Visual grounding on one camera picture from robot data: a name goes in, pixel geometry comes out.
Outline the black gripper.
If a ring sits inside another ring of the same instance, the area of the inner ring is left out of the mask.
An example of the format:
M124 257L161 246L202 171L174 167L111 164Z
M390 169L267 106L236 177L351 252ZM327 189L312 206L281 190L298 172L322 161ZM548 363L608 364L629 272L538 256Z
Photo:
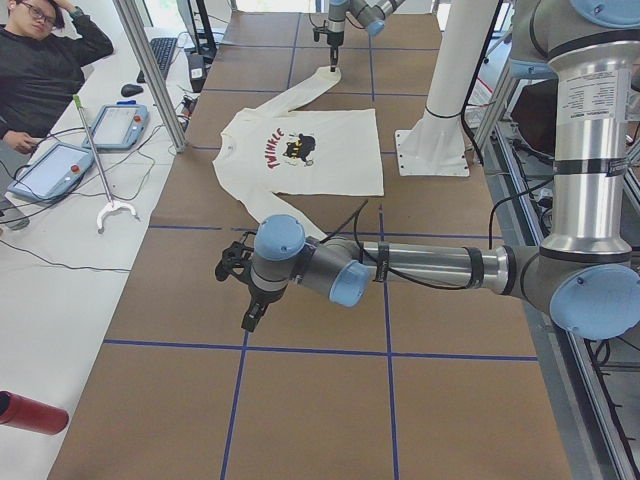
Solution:
M339 69L339 48L344 43L344 29L344 22L328 22L313 28L313 36L316 42L320 40L321 35L326 37L327 44L330 47L330 70L332 72L336 72Z
M222 252L221 259L214 270L215 278L220 282L224 282L229 276L233 276L241 283L248 283L252 254L252 247L239 241L232 242ZM243 316L241 328L247 332L254 332L264 314L265 304L252 300Z

